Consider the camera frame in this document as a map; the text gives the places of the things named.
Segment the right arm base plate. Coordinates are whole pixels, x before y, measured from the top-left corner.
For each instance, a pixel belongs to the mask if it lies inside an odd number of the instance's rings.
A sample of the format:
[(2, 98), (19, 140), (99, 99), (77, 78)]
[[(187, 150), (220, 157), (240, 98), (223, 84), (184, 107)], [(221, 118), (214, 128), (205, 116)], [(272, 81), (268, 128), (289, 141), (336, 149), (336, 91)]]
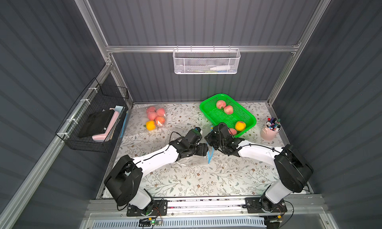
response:
[(278, 213), (284, 214), (287, 212), (287, 207), (284, 200), (274, 204), (265, 197), (247, 197), (242, 208), (248, 213)]

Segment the orange red peach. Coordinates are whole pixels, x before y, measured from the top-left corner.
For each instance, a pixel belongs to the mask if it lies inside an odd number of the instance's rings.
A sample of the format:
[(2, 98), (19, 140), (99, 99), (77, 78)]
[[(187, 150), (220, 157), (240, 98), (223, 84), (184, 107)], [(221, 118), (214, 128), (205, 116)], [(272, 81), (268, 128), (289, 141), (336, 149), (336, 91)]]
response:
[(156, 126), (158, 126), (158, 127), (164, 127), (164, 126), (165, 126), (165, 123), (166, 123), (166, 119), (165, 119), (165, 117), (157, 116), (157, 117), (155, 118), (155, 124), (156, 124)]

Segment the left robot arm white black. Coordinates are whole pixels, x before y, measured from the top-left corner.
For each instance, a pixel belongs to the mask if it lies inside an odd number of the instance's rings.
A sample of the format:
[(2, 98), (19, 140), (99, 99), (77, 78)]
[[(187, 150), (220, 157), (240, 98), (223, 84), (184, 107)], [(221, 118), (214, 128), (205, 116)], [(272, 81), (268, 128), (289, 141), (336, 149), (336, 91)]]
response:
[(191, 156), (206, 156), (208, 144), (191, 144), (177, 138), (163, 148), (136, 158), (122, 156), (104, 180), (104, 185), (118, 207), (133, 205), (143, 211), (151, 211), (154, 200), (147, 191), (140, 188), (141, 180), (151, 172), (180, 159)]

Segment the clear zip-top bag blue zipper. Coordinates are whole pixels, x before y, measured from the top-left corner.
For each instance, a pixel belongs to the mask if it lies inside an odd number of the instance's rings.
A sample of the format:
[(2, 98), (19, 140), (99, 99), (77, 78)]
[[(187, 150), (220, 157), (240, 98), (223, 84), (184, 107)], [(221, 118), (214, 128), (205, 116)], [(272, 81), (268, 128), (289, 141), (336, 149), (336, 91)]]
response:
[(154, 106), (157, 109), (164, 108), (166, 111), (166, 123), (164, 127), (158, 127), (156, 126), (155, 130), (159, 130), (160, 128), (165, 128), (167, 126), (167, 109), (165, 107), (165, 104), (135, 104), (133, 105), (132, 110), (127, 111), (126, 118), (123, 121), (121, 132), (119, 134), (119, 138), (122, 139), (124, 136), (132, 136), (137, 135), (141, 133), (150, 132), (146, 129), (146, 122), (149, 121), (147, 118), (146, 109), (148, 107)]

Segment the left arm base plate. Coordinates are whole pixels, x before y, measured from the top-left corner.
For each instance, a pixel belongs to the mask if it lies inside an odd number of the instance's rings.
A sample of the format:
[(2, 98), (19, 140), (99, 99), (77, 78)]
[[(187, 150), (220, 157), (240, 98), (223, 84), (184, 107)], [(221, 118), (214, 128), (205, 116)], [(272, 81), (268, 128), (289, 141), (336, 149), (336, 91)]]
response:
[(168, 209), (168, 200), (160, 199), (149, 203), (145, 208), (139, 209), (137, 206), (129, 204), (127, 207), (127, 217), (154, 217), (166, 216)]

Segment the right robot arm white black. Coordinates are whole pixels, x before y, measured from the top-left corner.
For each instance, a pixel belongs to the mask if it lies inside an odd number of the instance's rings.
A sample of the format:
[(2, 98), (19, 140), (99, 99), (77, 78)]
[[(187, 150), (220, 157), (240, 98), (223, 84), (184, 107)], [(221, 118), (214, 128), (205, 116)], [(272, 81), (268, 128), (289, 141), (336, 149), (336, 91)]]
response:
[(277, 170), (279, 179), (265, 190), (254, 206), (266, 213), (280, 210), (284, 198), (291, 193), (302, 192), (314, 172), (313, 167), (292, 145), (269, 147), (236, 138), (225, 123), (215, 126), (205, 140), (209, 146), (225, 155), (262, 161)]

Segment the pink peach with leaf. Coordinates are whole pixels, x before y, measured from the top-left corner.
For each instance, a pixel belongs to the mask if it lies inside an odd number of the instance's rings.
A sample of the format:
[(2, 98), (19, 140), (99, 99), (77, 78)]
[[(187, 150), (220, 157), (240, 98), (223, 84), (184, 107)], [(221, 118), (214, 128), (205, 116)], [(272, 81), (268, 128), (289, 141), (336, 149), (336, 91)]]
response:
[(158, 116), (158, 114), (155, 112), (155, 111), (151, 111), (151, 112), (148, 112), (147, 113), (147, 118), (150, 120), (150, 121), (154, 121), (156, 119), (156, 117)]

